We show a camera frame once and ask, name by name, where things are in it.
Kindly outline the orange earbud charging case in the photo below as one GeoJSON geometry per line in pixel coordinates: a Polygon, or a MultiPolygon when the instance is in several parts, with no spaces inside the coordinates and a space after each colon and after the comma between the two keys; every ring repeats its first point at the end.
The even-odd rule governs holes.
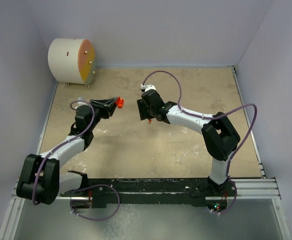
{"type": "Polygon", "coordinates": [[[121,109],[124,106],[125,100],[121,97],[118,97],[116,100],[116,106],[121,109]]]}

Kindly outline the aluminium rail frame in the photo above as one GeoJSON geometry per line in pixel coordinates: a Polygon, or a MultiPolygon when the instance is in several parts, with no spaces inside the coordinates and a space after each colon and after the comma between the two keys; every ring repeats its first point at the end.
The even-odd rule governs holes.
{"type": "Polygon", "coordinates": [[[0,240],[289,240],[274,178],[232,177],[249,123],[183,115],[167,70],[60,83],[0,240]]]}

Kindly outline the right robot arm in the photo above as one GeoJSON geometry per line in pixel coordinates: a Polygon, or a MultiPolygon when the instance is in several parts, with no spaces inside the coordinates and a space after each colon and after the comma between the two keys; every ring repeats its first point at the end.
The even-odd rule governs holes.
{"type": "Polygon", "coordinates": [[[166,124],[188,128],[202,135],[206,150],[212,157],[208,190],[214,196],[221,195],[226,190],[225,182],[228,179],[227,169],[231,154],[235,152],[241,140],[228,117],[215,120],[214,118],[221,116],[222,112],[215,115],[204,114],[200,117],[198,117],[200,114],[194,111],[186,114],[179,109],[177,103],[164,102],[154,89],[144,90],[141,99],[137,100],[137,106],[142,121],[156,119],[166,124]]]}

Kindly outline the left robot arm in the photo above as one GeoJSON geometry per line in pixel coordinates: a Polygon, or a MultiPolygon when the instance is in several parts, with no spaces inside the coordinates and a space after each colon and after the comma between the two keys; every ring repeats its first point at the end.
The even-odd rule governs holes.
{"type": "Polygon", "coordinates": [[[84,196],[89,191],[87,174],[74,170],[60,174],[60,169],[90,146],[96,125],[102,119],[109,119],[116,108],[122,108],[124,100],[113,97],[76,103],[77,107],[71,107],[75,116],[68,136],[52,149],[25,158],[16,187],[18,197],[31,200],[34,205],[50,205],[66,192],[84,196]]]}

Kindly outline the round tricolour drawer cabinet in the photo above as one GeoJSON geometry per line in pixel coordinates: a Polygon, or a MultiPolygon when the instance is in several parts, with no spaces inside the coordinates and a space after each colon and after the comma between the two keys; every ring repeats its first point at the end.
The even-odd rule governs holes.
{"type": "Polygon", "coordinates": [[[56,38],[47,55],[54,78],[67,85],[92,83],[96,74],[96,53],[93,44],[85,38],[56,38]]]}

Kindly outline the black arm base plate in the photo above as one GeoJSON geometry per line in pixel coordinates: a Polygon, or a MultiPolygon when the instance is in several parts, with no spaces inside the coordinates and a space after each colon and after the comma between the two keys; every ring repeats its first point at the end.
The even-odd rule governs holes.
{"type": "Polygon", "coordinates": [[[208,177],[200,178],[89,178],[83,191],[70,190],[62,197],[90,200],[92,208],[108,204],[191,205],[218,210],[237,195],[234,182],[217,185],[208,177]]]}

